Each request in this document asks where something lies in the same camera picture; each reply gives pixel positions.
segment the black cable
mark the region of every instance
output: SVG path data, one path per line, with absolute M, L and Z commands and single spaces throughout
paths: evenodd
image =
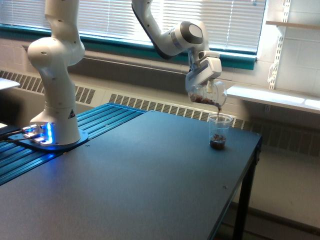
M 36 138 L 39 138 L 40 136 L 41 136 L 40 134 L 37 134 L 37 135 L 33 135 L 25 138 L 19 138 L 19 139 L 1 140 L 0 143 L 14 143 L 22 140 L 36 139 Z
M 0 139 L 4 139 L 4 138 L 10 137 L 15 134 L 21 134 L 22 132 L 23 132 L 22 130 L 7 132 L 5 134 L 0 135 Z

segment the window blinds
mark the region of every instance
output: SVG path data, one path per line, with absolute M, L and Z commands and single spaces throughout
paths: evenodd
M 211 48 L 256 52 L 266 0 L 154 0 L 151 11 L 165 32 L 181 21 L 206 25 Z M 0 23 L 49 28 L 45 0 L 0 0 Z M 131 0 L 80 0 L 81 33 L 150 44 L 136 19 Z

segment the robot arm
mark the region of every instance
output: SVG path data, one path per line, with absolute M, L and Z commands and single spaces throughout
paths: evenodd
M 68 66 L 85 55 L 80 41 L 78 21 L 79 0 L 46 0 L 45 17 L 51 26 L 51 37 L 34 41 L 28 48 L 31 64 L 39 71 L 44 86 L 44 110 L 30 124 L 38 126 L 25 137 L 42 146 L 63 146 L 80 139 L 76 111 L 75 85 Z
M 183 21 L 167 32 L 161 33 L 151 13 L 152 1 L 132 0 L 133 12 L 161 57 L 170 59 L 183 51 L 188 51 L 190 72 L 185 79 L 187 92 L 193 86 L 219 77 L 222 71 L 220 55 L 209 49 L 205 24 L 197 20 Z

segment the heating vent grille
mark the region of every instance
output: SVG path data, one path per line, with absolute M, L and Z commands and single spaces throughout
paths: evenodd
M 158 111 L 178 115 L 205 122 L 208 121 L 210 114 L 207 111 L 201 111 L 196 108 L 182 107 L 174 104 L 170 105 L 167 103 L 154 102 L 139 98 L 137 99 L 118 94 L 112 94 L 109 102 L 135 107 L 146 111 Z M 280 126 L 279 124 L 269 122 L 246 121 L 237 117 L 234 117 L 230 126 L 261 134 L 263 137 L 263 144 L 267 146 L 307 154 L 314 157 L 319 157 L 320 155 L 320 134 L 318 132 Z
M 41 78 L 18 74 L 9 71 L 0 71 L 0 78 L 15 81 L 20 84 L 18 88 L 27 91 L 44 94 L 45 89 Z M 75 101 L 83 104 L 91 104 L 96 90 L 75 86 Z

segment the white shelf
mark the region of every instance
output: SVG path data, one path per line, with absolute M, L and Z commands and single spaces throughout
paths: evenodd
M 238 84 L 230 87 L 227 95 L 250 102 L 320 114 L 320 97 Z
M 0 90 L 14 88 L 14 87 L 18 87 L 18 86 L 20 86 L 20 84 L 18 82 L 11 81 L 11 80 L 4 79 L 4 78 L 0 77 Z
M 291 23 L 291 22 L 281 22 L 281 21 L 266 21 L 266 25 L 290 27 L 290 28 L 301 28 L 301 29 L 313 29 L 320 30 L 320 25 L 310 25 L 310 24 L 300 24 L 300 23 Z

